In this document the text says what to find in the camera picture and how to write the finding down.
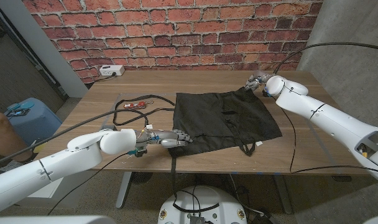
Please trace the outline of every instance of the table leg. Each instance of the table leg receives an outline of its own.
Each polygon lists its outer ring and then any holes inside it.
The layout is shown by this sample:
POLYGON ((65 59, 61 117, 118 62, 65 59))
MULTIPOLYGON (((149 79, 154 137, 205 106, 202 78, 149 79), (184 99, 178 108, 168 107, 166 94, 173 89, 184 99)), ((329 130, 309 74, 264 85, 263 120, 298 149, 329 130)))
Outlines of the table leg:
POLYGON ((277 191, 279 192, 280 201, 286 214, 292 214, 293 208, 288 197, 286 182, 283 175, 273 175, 277 191))
POLYGON ((124 206, 128 195, 130 179, 132 172, 124 172, 120 185, 119 195, 117 196, 116 208, 120 209, 124 206))

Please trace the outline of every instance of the robot finger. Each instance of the robot finger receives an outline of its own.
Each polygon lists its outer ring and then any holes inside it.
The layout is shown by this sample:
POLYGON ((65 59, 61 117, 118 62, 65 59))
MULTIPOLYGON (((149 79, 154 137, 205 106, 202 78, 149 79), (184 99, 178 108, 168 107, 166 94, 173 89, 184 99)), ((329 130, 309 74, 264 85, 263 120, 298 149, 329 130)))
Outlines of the robot finger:
POLYGON ((172 147, 178 147, 178 146, 187 146, 188 143, 186 141, 179 141, 179 140, 176 140, 176 139, 163 139, 161 141, 161 145, 164 147, 164 148, 172 148, 172 147))

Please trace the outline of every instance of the black fabric bag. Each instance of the black fabric bag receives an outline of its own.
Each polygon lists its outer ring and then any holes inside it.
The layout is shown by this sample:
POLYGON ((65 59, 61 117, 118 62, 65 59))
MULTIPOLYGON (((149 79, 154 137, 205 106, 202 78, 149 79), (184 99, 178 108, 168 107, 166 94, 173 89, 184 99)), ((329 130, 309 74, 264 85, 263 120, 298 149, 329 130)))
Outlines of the black fabric bag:
POLYGON ((188 133, 193 143, 169 149, 172 157, 234 146, 250 156, 255 142, 282 136, 261 100, 244 88, 228 93, 177 93, 173 128, 188 133))

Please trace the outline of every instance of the blue stool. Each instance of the blue stool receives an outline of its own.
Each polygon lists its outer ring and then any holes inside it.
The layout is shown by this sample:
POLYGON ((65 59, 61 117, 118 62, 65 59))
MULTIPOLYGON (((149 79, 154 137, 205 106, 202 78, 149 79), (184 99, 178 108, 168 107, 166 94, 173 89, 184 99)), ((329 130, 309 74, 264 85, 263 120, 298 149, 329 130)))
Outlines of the blue stool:
POLYGON ((52 136, 62 124, 62 121, 43 102, 36 98, 29 98, 13 106, 16 109, 30 109, 24 116, 8 117, 15 132, 30 146, 37 139, 52 136))

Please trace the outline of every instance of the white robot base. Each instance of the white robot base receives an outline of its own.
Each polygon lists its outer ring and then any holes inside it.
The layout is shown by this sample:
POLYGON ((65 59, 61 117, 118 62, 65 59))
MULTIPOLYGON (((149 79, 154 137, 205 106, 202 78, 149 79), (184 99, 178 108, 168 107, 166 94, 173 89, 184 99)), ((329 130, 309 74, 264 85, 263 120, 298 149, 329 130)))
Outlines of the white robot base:
POLYGON ((160 209, 158 224, 178 224, 178 223, 228 223, 228 224, 245 224, 247 223, 246 214, 243 206, 230 194, 215 187, 199 185, 193 188, 187 187, 184 191, 177 192, 177 200, 175 196, 171 196, 164 202, 160 209), (208 208, 219 204, 218 207, 193 215, 192 212, 181 212, 173 206, 173 203, 185 210, 198 210, 200 208, 208 208))

